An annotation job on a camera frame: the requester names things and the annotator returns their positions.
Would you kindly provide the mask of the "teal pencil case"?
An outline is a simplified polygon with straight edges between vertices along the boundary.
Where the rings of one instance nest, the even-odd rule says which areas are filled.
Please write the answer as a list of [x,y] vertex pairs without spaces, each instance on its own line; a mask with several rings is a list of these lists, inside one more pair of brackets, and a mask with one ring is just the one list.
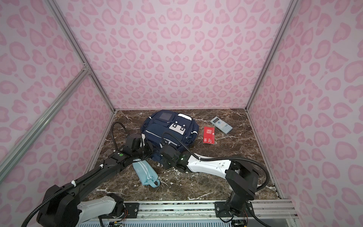
[[151,186],[153,188],[160,186],[160,180],[156,171],[146,160],[137,159],[132,165],[142,185]]

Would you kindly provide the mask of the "navy blue backpack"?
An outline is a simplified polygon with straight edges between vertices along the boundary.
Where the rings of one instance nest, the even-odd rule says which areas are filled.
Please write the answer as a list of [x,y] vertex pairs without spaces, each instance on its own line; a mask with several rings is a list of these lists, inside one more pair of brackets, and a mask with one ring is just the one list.
[[149,116],[140,128],[141,134],[153,144],[154,161],[161,161],[160,151],[164,144],[169,144],[179,152],[184,152],[196,140],[199,125],[195,119],[183,113],[161,110]]

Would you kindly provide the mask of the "red stationery packet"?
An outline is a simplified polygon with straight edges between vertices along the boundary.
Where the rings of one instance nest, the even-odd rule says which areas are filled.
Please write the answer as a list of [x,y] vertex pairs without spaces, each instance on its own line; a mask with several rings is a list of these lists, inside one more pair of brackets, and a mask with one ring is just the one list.
[[214,144],[215,143],[215,127],[204,127],[203,143]]

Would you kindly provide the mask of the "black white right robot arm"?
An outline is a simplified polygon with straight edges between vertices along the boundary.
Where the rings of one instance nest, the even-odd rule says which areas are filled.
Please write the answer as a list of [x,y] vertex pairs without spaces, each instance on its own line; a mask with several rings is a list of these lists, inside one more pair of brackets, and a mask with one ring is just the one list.
[[161,146],[160,163],[165,168],[174,167],[181,172],[204,173],[225,179],[232,193],[221,211],[223,217],[238,217],[246,214],[246,202],[255,199],[256,192],[265,184],[258,185],[259,173],[252,166],[254,160],[241,157],[208,158],[187,150],[179,152],[171,145]]

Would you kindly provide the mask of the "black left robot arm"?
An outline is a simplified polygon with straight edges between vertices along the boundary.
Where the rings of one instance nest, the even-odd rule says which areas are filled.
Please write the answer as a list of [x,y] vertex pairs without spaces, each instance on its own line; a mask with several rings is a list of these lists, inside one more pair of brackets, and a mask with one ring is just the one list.
[[62,187],[52,186],[33,212],[36,221],[43,227],[75,227],[95,217],[109,215],[124,217],[124,199],[115,193],[90,201],[81,202],[99,185],[116,176],[135,160],[145,160],[154,153],[153,145],[139,134],[131,134],[121,148],[108,156],[102,163],[78,179]]

